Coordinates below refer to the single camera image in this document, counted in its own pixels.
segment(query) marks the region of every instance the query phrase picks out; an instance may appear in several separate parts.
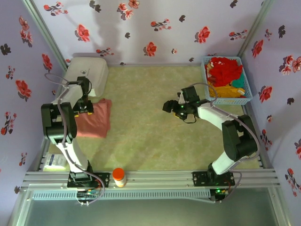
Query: floral wallpaper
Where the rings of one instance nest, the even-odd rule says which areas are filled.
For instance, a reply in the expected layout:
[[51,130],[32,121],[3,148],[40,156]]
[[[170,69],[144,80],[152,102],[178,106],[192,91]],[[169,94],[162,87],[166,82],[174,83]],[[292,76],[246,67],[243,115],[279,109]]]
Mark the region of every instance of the floral wallpaper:
[[262,151],[276,169],[295,225],[301,222],[301,30],[292,23],[300,18],[298,5],[274,2],[242,57]]
[[32,0],[67,65],[84,56],[103,57],[109,65],[236,56],[262,1]]
[[6,226],[24,175],[43,139],[40,107],[57,86],[44,73],[63,73],[22,1],[0,8],[0,225]]

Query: plastic basket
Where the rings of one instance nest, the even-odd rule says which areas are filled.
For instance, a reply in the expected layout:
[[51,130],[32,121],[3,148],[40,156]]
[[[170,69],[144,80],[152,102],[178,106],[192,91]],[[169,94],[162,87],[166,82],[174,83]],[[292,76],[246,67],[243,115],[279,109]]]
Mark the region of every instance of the plastic basket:
[[[202,71],[202,77],[203,77],[203,82],[207,83],[207,78],[206,78],[206,70],[205,70],[205,65],[209,63],[212,57],[221,57],[221,56],[204,56],[202,57],[202,63],[203,65],[201,66],[201,71]],[[226,57],[230,60],[236,60],[238,65],[242,65],[241,59],[237,56],[222,56]],[[214,101],[215,105],[245,105],[248,103],[250,100],[252,100],[253,96],[251,93],[251,89],[248,83],[248,79],[246,78],[246,73],[243,68],[242,74],[244,75],[245,81],[244,81],[244,90],[245,90],[245,97],[246,98],[217,98],[216,101]],[[205,87],[205,96],[206,99],[209,101],[214,100],[214,97],[211,97],[209,95],[209,87]]]

